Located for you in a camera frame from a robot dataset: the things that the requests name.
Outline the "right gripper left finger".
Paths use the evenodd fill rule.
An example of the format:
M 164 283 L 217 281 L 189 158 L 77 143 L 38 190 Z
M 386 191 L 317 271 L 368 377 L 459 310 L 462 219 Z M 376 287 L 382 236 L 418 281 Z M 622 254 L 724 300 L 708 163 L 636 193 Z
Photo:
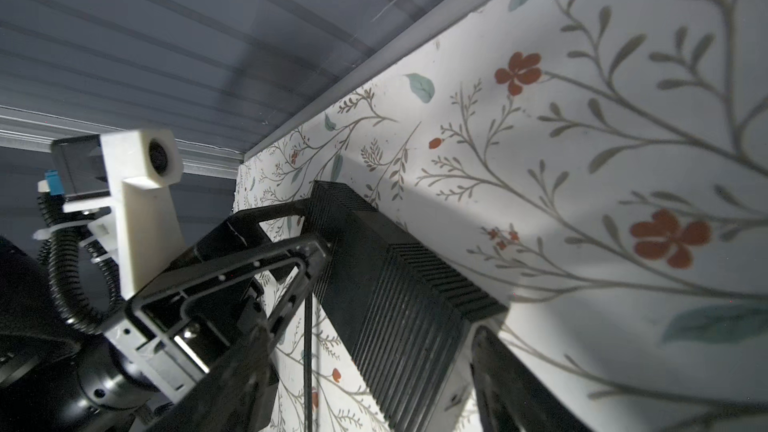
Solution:
M 194 317 L 143 349 L 145 375 L 173 402 L 152 431 L 259 431 L 276 396 L 279 320 Z

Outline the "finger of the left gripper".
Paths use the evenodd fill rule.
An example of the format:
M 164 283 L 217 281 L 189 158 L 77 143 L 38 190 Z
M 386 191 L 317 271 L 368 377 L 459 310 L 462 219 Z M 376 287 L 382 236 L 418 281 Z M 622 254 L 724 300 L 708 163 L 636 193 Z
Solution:
M 214 372 L 246 362 L 259 368 L 329 257 L 327 242 L 308 233 L 164 272 L 127 303 L 122 352 L 145 372 Z M 278 268 L 291 279 L 264 313 L 247 288 Z
M 196 272 L 202 264 L 206 265 L 205 272 L 222 272 L 228 256 L 273 243 L 262 229 L 262 222 L 290 216 L 303 217 L 308 209 L 309 200 L 300 199 L 233 213 L 174 259 L 167 272 L 188 268 Z

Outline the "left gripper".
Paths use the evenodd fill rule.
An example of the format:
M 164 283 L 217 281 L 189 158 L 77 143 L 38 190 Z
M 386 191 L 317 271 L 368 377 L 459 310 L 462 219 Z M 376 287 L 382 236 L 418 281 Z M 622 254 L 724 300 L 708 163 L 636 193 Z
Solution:
M 73 357 L 44 365 L 1 394 L 4 431 L 116 431 L 157 393 L 170 410 L 153 431 L 207 428 L 207 366 L 188 344 L 204 331 L 199 295 L 139 294 L 113 309 Z

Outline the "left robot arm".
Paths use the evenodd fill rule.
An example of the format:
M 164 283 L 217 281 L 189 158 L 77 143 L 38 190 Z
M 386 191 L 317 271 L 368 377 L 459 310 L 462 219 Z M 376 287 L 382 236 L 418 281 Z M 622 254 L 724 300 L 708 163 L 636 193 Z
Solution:
M 1 244 L 1 427 L 126 431 L 156 394 L 154 431 L 257 431 L 276 392 L 271 354 L 330 256 L 314 233 L 278 242 L 261 223 L 305 201 L 238 212 L 192 247 L 140 234 L 149 280 L 95 309 L 80 286 L 82 215 L 41 199 L 43 261 Z

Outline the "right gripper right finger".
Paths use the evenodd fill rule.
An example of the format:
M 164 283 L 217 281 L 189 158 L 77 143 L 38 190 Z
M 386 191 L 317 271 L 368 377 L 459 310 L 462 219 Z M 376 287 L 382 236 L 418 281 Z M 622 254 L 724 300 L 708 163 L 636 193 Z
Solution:
M 586 431 L 487 326 L 472 340 L 471 371 L 485 431 Z

